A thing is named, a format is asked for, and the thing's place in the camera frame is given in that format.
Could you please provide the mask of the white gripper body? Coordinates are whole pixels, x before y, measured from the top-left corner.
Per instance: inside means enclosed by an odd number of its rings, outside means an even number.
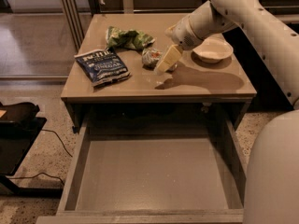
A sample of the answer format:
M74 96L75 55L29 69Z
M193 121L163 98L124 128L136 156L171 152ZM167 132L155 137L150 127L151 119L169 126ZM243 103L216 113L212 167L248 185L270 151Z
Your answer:
M190 15L182 18L171 28L171 39L184 50L192 50L203 43L192 30Z

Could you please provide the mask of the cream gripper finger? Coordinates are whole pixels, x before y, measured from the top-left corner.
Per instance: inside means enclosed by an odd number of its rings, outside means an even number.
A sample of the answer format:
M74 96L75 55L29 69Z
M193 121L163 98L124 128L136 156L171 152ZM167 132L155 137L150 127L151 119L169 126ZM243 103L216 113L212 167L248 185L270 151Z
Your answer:
M175 34L175 28L176 28L175 25L172 25L172 26L168 27L168 28L164 31L165 35L166 35L167 37L173 37L174 34Z
M157 62L154 72L163 74L168 71L182 57L182 53L183 49L179 45L169 46Z

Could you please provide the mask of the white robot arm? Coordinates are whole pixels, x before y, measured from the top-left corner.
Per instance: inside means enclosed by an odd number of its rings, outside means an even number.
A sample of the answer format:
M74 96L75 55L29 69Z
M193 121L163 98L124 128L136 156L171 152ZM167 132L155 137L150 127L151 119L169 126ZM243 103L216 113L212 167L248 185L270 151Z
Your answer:
M165 33L180 52L240 27L293 106L268 122L249 155L243 224L299 224L299 36L259 0L209 0Z

